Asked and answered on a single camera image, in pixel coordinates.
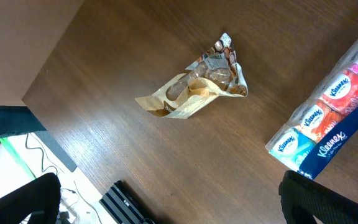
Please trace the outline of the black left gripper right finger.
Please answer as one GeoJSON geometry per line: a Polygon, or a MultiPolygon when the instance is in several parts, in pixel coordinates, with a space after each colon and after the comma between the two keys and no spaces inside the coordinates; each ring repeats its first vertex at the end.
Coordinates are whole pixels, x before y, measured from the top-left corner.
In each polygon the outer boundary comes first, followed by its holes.
{"type": "Polygon", "coordinates": [[[358,203],[288,170],[278,188],[287,223],[358,223],[358,203]]]}

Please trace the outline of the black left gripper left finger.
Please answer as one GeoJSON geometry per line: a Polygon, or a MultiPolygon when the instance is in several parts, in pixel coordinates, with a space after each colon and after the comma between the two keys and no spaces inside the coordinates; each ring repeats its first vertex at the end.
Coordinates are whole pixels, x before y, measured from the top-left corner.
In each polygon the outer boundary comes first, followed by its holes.
{"type": "Polygon", "coordinates": [[[53,173],[23,185],[0,198],[0,223],[55,224],[59,213],[61,184],[53,173]]]}

